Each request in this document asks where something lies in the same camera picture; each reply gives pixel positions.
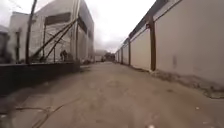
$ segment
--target overcast sky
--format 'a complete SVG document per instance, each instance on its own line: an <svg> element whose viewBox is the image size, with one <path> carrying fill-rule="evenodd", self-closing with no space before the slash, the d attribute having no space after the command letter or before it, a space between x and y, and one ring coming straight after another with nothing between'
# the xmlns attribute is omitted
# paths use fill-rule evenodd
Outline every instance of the overcast sky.
<svg viewBox="0 0 224 128"><path fill-rule="evenodd" d="M52 0L38 0L40 9ZM95 48L115 52L155 0L85 0L95 22ZM0 0L0 24L12 11L29 13L33 0Z"/></svg>

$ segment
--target white building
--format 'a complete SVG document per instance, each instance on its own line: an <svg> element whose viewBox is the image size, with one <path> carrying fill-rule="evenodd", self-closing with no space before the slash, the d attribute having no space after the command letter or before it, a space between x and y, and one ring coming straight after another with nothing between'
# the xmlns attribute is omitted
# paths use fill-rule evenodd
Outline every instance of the white building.
<svg viewBox="0 0 224 128"><path fill-rule="evenodd" d="M129 35L129 64L224 86L223 7L223 0L157 0ZM126 47L117 61L126 63Z"/></svg>
<svg viewBox="0 0 224 128"><path fill-rule="evenodd" d="M56 60L60 60L60 53L66 50L72 55L73 60L87 60L93 58L93 37L94 37L94 23L88 7L84 0L55 0L34 14L33 23L30 36L30 55L35 53L42 45L44 40L44 26L45 19L49 16L58 16L67 14L68 20L64 22L55 22L46 26L45 42L52 37L53 34L62 29L72 20L80 18L82 22L78 22L69 30L69 32L62 38L60 43L56 46L55 55ZM20 33L19 53L20 60L25 59L25 40L27 31L27 21L29 15L18 12L13 12L10 21L10 44L16 46L16 32ZM48 45L41 56L49 53L54 45L54 41ZM48 61L52 61L54 54L51 53Z"/></svg>

